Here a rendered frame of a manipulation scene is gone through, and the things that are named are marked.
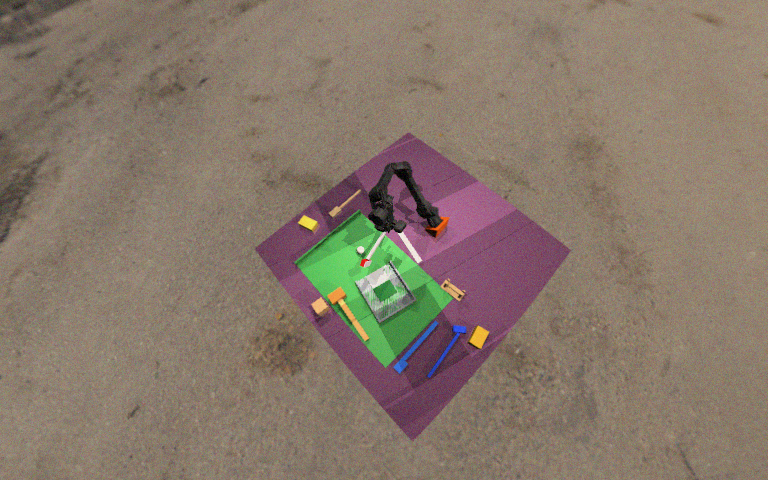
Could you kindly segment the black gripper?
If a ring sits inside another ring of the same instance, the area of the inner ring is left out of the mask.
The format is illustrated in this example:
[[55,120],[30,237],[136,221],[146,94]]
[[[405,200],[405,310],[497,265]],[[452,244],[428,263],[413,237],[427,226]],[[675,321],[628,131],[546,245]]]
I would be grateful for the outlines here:
[[[372,212],[373,212],[373,211],[374,211],[374,210],[372,210]],[[371,212],[371,213],[372,213],[372,212]],[[393,210],[393,212],[394,212],[394,210]],[[396,222],[397,220],[393,219],[393,218],[394,218],[394,216],[393,216],[393,212],[392,212],[391,214],[388,214],[388,217],[387,217],[387,218],[390,220],[390,224],[389,224],[389,225],[390,225],[390,229],[389,229],[388,233],[389,233],[389,232],[390,232],[390,230],[392,230],[393,228],[394,228],[394,231],[395,231],[395,232],[398,232],[398,233],[402,233],[402,231],[405,229],[405,227],[406,227],[406,225],[407,225],[407,224],[406,224],[406,222],[404,222],[404,221],[402,221],[402,220],[399,220],[398,222]],[[371,213],[368,215],[368,218],[369,218],[369,220],[371,220],[371,221],[372,221],[372,216],[371,216]]]

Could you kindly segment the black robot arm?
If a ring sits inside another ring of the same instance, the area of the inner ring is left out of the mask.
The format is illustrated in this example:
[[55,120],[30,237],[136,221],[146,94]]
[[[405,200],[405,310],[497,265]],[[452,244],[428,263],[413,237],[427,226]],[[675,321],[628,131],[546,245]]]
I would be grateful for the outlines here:
[[[390,220],[387,217],[388,214],[393,212],[392,200],[394,196],[387,194],[387,186],[393,175],[404,180],[417,203],[416,211],[418,212],[418,215],[423,219],[426,218],[431,227],[437,228],[444,221],[439,215],[439,208],[433,206],[431,202],[424,198],[421,190],[412,177],[410,163],[403,161],[386,165],[378,183],[369,192],[371,207],[374,209],[371,216],[372,222],[375,224],[375,229],[381,232],[386,232],[390,229]],[[378,201],[381,202],[376,203]]]

